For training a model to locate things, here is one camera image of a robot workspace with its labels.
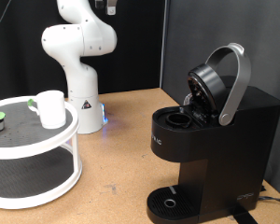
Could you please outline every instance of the coffee maker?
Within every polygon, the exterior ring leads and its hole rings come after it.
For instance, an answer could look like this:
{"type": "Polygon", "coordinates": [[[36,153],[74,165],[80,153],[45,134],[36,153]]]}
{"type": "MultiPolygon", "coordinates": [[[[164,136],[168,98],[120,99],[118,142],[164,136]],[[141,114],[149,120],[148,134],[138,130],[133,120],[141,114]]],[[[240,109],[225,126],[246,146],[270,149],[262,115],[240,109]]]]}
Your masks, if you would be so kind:
{"type": "Polygon", "coordinates": [[[250,60],[238,44],[216,49],[189,72],[188,104],[166,107],[152,116],[151,149],[180,162],[178,184],[147,198],[156,224],[194,224],[236,216],[256,208],[280,115],[280,101],[247,86],[250,60]],[[234,53],[233,82],[216,73],[234,53]]]}

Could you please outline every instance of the wooden table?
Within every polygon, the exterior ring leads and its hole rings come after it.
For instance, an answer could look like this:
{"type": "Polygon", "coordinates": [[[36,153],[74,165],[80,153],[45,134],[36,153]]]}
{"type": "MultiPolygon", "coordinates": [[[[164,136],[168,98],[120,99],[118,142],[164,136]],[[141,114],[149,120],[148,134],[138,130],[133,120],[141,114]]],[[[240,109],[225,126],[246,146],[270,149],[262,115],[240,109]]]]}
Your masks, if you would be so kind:
{"type": "MultiPolygon", "coordinates": [[[[78,136],[83,172],[61,198],[35,208],[0,209],[0,224],[91,223],[144,224],[147,196],[177,184],[179,163],[164,161],[150,149],[151,116],[157,109],[177,105],[161,89],[100,95],[109,123],[97,133],[78,136]]],[[[260,195],[280,198],[264,182],[260,195]]],[[[280,203],[259,202],[250,214],[258,223],[280,224],[280,203]]],[[[236,224],[232,217],[207,223],[236,224]]]]}

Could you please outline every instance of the black mesh surface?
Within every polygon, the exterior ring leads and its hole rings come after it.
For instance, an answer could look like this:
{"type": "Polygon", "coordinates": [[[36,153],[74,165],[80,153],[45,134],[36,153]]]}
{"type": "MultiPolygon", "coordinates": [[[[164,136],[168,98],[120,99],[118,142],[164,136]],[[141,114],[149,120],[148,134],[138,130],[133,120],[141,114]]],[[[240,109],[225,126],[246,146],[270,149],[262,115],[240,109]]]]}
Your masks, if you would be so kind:
{"type": "Polygon", "coordinates": [[[29,158],[0,160],[0,197],[23,198],[47,192],[73,172],[73,156],[62,147],[29,158]]]}
{"type": "Polygon", "coordinates": [[[0,132],[0,147],[22,147],[42,142],[64,131],[73,121],[71,113],[66,110],[64,126],[45,129],[40,117],[28,108],[26,102],[0,106],[0,111],[6,113],[5,129],[0,132]]]}
{"type": "Polygon", "coordinates": [[[196,216],[194,207],[188,197],[179,186],[174,186],[175,194],[169,188],[156,189],[151,192],[147,199],[147,205],[151,212],[158,217],[168,220],[179,220],[186,217],[196,216]],[[166,200],[173,200],[175,205],[166,206],[166,200]]]}

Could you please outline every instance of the drip tray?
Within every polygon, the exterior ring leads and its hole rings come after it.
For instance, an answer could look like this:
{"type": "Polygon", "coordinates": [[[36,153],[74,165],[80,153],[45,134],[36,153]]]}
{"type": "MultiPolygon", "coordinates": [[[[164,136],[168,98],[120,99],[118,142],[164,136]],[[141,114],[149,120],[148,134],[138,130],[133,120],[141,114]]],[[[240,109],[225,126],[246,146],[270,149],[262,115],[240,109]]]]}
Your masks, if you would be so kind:
{"type": "Polygon", "coordinates": [[[63,147],[29,158],[0,160],[0,197],[45,193],[60,186],[73,172],[73,155],[63,147]]]}
{"type": "Polygon", "coordinates": [[[197,223],[198,214],[178,186],[156,189],[147,198],[147,214],[154,223],[197,223]]]}

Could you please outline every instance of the blue led light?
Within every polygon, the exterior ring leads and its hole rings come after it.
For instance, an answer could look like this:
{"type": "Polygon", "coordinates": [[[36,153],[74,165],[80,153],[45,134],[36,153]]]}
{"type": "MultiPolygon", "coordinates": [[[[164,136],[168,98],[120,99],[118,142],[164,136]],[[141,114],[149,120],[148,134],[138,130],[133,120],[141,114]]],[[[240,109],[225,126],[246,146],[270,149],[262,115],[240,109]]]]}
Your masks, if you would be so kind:
{"type": "Polygon", "coordinates": [[[108,119],[105,117],[105,105],[103,104],[103,122],[107,123],[108,119]]]}

